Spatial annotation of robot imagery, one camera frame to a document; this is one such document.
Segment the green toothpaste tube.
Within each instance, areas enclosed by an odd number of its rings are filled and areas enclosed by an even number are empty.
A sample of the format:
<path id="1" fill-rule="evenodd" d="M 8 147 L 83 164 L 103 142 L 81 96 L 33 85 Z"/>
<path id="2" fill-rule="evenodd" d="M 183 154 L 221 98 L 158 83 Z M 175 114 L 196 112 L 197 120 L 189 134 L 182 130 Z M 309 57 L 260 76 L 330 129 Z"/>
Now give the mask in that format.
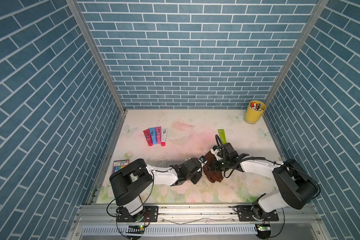
<path id="1" fill-rule="evenodd" d="M 227 139 L 226 139 L 226 134 L 225 134 L 225 130 L 224 129 L 218 129 L 218 134 L 219 134 L 219 137 L 222 141 L 222 144 L 226 144 L 227 143 Z"/>

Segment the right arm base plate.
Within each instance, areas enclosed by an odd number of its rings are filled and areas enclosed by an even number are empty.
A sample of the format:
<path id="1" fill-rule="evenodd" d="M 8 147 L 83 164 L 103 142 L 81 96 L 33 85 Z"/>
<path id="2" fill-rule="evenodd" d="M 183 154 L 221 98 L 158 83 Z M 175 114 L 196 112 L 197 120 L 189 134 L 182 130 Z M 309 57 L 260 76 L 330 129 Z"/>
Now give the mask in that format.
<path id="1" fill-rule="evenodd" d="M 257 206 L 253 205 L 239 205 L 234 207 L 240 222 L 277 222 L 279 216 L 276 211 L 266 213 Z"/>

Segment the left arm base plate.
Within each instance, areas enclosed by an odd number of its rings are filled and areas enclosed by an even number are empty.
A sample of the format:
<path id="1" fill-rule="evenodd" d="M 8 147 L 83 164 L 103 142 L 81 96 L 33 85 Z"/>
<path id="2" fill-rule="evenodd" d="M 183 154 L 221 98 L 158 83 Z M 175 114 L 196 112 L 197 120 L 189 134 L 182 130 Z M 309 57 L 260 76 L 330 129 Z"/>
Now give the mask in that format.
<path id="1" fill-rule="evenodd" d="M 135 222 L 157 222 L 159 207 L 158 206 L 143 206 L 141 211 L 135 215 L 131 215 L 127 208 L 120 207 L 117 210 L 117 222 L 121 223 L 135 223 Z"/>

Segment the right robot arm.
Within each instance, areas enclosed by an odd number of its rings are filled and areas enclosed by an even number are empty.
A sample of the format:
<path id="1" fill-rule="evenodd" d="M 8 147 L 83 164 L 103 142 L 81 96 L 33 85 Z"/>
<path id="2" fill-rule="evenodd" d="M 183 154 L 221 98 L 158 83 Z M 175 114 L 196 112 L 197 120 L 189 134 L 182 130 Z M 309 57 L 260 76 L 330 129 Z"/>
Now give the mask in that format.
<path id="1" fill-rule="evenodd" d="M 285 207 L 300 210 L 321 192 L 319 184 L 293 159 L 283 162 L 239 155 L 230 143 L 214 146 L 205 158 L 204 173 L 212 183 L 220 183 L 228 170 L 257 174 L 276 182 L 276 190 L 262 193 L 253 202 L 252 212 L 257 215 Z"/>

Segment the brown cloth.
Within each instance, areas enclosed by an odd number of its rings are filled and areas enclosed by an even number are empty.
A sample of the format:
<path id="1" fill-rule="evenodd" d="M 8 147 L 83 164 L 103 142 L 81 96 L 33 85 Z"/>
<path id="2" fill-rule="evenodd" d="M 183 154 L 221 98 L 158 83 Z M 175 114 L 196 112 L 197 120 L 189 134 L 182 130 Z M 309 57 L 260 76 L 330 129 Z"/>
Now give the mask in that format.
<path id="1" fill-rule="evenodd" d="M 207 179 L 211 183 L 221 183 L 224 179 L 222 171 L 218 167 L 218 162 L 216 160 L 216 157 L 211 152 L 208 152 L 205 155 L 205 159 L 207 160 L 205 165 L 203 166 L 204 174 L 206 175 Z"/>

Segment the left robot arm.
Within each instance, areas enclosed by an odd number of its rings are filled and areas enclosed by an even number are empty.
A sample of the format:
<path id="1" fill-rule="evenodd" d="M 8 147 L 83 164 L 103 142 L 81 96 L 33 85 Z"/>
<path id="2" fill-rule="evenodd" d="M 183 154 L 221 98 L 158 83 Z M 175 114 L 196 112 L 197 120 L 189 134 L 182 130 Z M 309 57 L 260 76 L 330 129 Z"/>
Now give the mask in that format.
<path id="1" fill-rule="evenodd" d="M 140 194 L 149 186 L 180 186 L 185 182 L 194 185 L 201 179 L 206 158 L 191 158 L 183 164 L 168 168 L 153 167 L 137 159 L 110 176 L 110 184 L 118 207 L 134 217 L 144 210 Z"/>

